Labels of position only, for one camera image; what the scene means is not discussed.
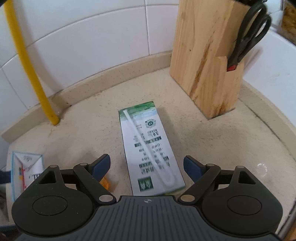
orange object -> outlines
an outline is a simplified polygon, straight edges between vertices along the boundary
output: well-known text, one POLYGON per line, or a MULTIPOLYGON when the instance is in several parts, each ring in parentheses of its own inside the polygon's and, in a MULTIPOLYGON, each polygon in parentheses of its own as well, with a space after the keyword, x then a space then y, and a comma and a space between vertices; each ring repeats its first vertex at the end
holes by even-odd
POLYGON ((106 190, 109 190, 109 182, 108 182, 106 176, 103 177, 103 179, 100 181, 100 184, 101 184, 106 190))

scissors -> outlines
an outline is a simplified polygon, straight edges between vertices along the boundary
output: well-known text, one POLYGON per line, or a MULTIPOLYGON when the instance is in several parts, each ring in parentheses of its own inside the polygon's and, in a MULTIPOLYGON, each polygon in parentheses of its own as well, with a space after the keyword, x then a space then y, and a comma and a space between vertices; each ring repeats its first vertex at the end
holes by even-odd
POLYGON ((271 25, 271 17, 266 13, 267 9, 262 1, 258 1, 250 7, 239 28, 237 42, 228 59, 227 71, 235 70, 243 57, 266 35, 271 25), (257 13, 258 15, 254 19, 249 31, 244 35, 249 23, 257 13))

yellow pipe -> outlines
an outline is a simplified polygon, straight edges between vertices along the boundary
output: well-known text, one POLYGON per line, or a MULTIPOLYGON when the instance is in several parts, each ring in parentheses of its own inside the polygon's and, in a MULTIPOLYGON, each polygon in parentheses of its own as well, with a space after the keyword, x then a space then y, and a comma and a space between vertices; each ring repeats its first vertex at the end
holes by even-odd
POLYGON ((57 125, 59 123, 59 118, 49 104, 49 101, 43 91, 42 85, 39 82, 39 79, 27 53, 20 27, 17 22, 15 10, 13 8, 13 0, 7 0, 4 3, 4 11, 20 61, 37 95, 41 107, 50 122, 53 125, 57 125))

wooden knife block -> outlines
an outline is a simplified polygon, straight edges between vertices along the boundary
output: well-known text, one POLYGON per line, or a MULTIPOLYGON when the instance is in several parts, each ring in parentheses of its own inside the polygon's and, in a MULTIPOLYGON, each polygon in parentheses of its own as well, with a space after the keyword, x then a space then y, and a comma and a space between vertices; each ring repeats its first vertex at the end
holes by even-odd
POLYGON ((235 108, 244 63, 227 72, 249 7, 233 0, 180 0, 170 75, 208 119, 235 108))

beige countertop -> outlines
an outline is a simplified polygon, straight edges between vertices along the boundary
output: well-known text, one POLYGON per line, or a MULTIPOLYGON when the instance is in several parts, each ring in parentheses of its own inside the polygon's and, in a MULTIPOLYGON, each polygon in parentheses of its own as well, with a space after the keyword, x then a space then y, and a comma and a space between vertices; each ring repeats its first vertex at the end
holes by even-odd
MULTIPOLYGON (((287 217, 296 196, 296 162, 270 129, 242 102, 223 116, 207 120, 168 69, 126 81, 70 107, 57 126, 44 122, 9 146, 12 151, 40 153, 45 166, 61 169, 111 157, 107 178, 118 199, 132 195, 121 136, 118 110, 153 100, 186 186, 193 182, 183 169, 186 155, 222 169, 246 166, 276 196, 287 217)), ((10 184, 7 203, 11 209, 10 184)))

